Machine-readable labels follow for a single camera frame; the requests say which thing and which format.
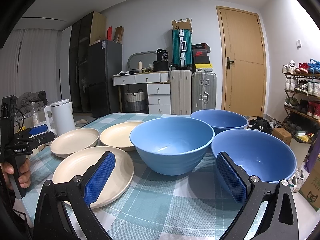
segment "human hand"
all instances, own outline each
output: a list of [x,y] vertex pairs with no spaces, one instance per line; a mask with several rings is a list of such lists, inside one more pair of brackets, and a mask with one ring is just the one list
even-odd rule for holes
[[[10,163],[4,162],[1,164],[1,169],[2,173],[4,175],[5,182],[7,184],[8,189],[13,190],[12,185],[10,183],[8,174],[13,174],[13,167]],[[30,186],[30,176],[31,176],[31,171],[30,171],[30,160],[26,158],[26,161],[23,163],[23,165],[20,166],[19,169],[20,173],[22,174],[19,177],[19,182],[20,182],[20,187],[22,188],[27,188]]]

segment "metal bolt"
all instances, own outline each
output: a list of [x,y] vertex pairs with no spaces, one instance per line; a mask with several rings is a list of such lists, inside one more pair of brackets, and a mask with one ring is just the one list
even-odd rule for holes
[[80,176],[80,175],[76,175],[76,176],[74,176],[74,177],[72,178],[72,180],[73,180],[74,182],[78,182],[78,181],[81,180],[81,176]]
[[45,186],[49,186],[50,184],[51,184],[51,180],[47,179],[47,180],[44,182],[44,184],[43,184],[43,185],[45,185]]
[[258,176],[253,175],[253,176],[251,176],[251,180],[252,180],[253,182],[258,182],[260,179],[259,179]]
[[288,182],[285,179],[281,180],[281,183],[282,183],[283,186],[287,186],[288,185]]

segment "kettle handle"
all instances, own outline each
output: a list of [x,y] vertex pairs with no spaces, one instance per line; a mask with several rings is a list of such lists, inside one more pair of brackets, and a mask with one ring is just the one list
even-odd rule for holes
[[49,130],[50,132],[53,132],[54,134],[57,134],[56,130],[55,130],[55,129],[52,129],[52,127],[51,127],[51,125],[50,125],[48,112],[51,112],[51,106],[46,106],[46,107],[44,108],[44,116],[45,116],[45,120],[47,121],[48,130]]

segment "blue bowl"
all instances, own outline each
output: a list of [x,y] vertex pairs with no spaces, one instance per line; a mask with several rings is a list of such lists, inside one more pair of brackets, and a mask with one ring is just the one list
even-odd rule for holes
[[214,138],[207,123],[189,117],[144,122],[130,133],[141,159],[155,172],[180,175],[192,171]]
[[[297,166],[293,151],[283,141],[249,129],[227,130],[216,135],[211,149],[215,157],[226,152],[249,176],[256,175],[264,182],[289,179]],[[217,169],[216,172],[222,187],[229,191]]]
[[212,126],[215,134],[230,129],[244,129],[249,121],[242,115],[225,110],[206,109],[191,114],[191,118]]

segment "plastic bottle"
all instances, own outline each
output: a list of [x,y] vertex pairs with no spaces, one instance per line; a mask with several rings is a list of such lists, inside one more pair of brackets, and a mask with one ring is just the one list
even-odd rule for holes
[[39,114],[38,114],[38,110],[35,107],[35,102],[31,102],[31,106],[32,106],[32,121],[33,121],[33,127],[36,127],[39,124]]
[[139,60],[139,73],[142,73],[142,62]]

